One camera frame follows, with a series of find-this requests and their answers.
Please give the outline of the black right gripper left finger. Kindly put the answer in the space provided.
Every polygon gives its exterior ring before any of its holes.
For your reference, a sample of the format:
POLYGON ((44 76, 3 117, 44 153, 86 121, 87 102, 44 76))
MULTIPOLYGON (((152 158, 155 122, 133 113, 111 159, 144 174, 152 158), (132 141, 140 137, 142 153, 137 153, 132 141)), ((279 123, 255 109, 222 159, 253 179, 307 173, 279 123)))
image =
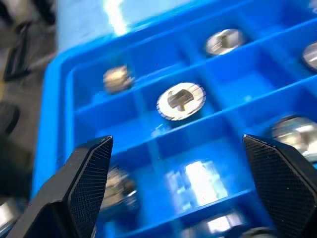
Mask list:
POLYGON ((104 198, 113 137, 76 147, 6 238, 91 238, 104 198))

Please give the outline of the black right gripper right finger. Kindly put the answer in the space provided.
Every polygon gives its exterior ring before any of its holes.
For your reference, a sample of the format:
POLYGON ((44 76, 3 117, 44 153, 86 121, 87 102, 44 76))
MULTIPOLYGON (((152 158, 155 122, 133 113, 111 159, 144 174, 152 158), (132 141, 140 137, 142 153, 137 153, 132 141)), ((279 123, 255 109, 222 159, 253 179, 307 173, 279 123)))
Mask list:
POLYGON ((257 194, 280 238, 317 238, 317 169, 294 147, 242 138, 257 194))

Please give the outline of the blue compartment tray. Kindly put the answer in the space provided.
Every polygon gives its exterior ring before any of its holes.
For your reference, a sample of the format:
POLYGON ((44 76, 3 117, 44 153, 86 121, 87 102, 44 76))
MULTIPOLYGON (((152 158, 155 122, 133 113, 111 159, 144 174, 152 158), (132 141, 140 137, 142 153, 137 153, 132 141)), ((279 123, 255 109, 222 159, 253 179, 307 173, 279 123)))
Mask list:
POLYGON ((106 221, 96 238, 181 238, 198 222, 241 214, 267 226, 255 196, 243 134, 271 136, 290 115, 317 122, 317 72, 303 62, 317 41, 310 0, 58 0, 59 54, 44 77, 32 196, 91 139, 112 135, 111 164, 134 180, 139 207, 106 221), (219 56, 206 53, 216 32, 238 29, 246 42, 219 56), (126 65, 131 88, 109 94, 103 75, 126 65), (159 96, 191 82, 204 106, 181 121, 157 111, 159 96), (177 213, 166 174, 212 161, 228 196, 177 213))

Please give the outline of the perforated stainless steel tray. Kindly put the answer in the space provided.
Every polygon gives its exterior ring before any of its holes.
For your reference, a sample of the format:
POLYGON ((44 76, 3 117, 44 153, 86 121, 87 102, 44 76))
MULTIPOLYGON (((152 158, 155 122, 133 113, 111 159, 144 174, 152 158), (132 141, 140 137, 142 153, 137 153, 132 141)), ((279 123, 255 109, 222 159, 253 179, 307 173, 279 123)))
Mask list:
POLYGON ((28 205, 56 0, 0 0, 0 238, 28 205))

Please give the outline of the metal nut in blue tray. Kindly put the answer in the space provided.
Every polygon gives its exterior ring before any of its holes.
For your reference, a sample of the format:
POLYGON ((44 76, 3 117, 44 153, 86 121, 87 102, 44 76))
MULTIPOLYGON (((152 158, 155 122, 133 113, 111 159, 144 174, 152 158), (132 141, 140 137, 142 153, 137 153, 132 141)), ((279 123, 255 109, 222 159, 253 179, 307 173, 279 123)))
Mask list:
POLYGON ((225 29, 216 32, 206 41, 206 53, 211 56, 227 54, 246 42, 245 35, 238 29, 225 29))
POLYGON ((109 94, 116 94, 132 87, 134 78, 126 65, 110 68, 103 75, 103 84, 109 94))

